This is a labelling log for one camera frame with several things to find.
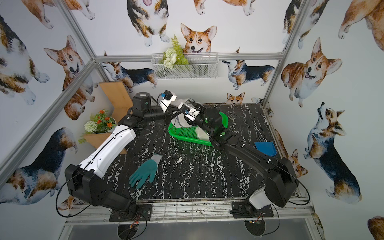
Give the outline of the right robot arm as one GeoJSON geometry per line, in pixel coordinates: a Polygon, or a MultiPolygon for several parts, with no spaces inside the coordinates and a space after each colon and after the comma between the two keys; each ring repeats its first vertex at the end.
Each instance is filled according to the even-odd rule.
{"type": "Polygon", "coordinates": [[[250,197],[251,205],[261,209],[266,205],[274,204],[285,207],[291,196],[299,186],[291,162],[286,159],[277,159],[257,150],[254,145],[249,145],[235,133],[225,128],[222,116],[215,108],[202,110],[182,110],[185,118],[209,136],[209,142],[214,148],[236,157],[256,170],[264,179],[265,186],[255,191],[250,197]]]}

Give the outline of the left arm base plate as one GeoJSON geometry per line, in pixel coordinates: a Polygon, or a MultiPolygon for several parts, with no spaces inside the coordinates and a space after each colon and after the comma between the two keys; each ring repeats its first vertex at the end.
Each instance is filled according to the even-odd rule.
{"type": "Polygon", "coordinates": [[[127,211],[111,210],[109,222],[134,222],[149,221],[151,219],[153,205],[151,204],[135,204],[127,211]]]}

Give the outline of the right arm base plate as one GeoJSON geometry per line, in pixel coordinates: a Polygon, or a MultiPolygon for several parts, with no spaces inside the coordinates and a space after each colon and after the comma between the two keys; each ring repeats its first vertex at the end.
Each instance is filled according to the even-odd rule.
{"type": "Polygon", "coordinates": [[[230,210],[230,214],[233,215],[235,219],[239,218],[254,218],[258,217],[271,218],[274,216],[272,206],[268,205],[263,207],[261,210],[257,210],[250,203],[243,202],[232,202],[232,209],[230,210]]]}

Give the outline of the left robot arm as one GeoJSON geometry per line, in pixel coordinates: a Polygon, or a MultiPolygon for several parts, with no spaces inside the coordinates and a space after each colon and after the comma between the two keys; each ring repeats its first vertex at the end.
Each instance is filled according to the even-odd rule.
{"type": "Polygon", "coordinates": [[[69,194],[92,206],[102,206],[123,213],[134,213],[136,203],[130,197],[111,189],[103,178],[120,152],[145,129],[148,122],[169,122],[178,111],[171,104],[177,99],[175,93],[165,91],[156,105],[149,93],[134,96],[133,106],[118,122],[111,135],[85,160],[78,165],[69,165],[65,170],[69,194]]]}

